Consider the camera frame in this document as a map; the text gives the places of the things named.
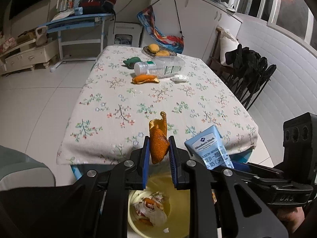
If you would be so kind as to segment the person's right hand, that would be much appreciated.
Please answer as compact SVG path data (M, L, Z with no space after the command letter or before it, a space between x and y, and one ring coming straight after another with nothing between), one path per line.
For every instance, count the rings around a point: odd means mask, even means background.
M287 231L292 234L305 220L302 207L281 208L277 211L277 218L283 223Z

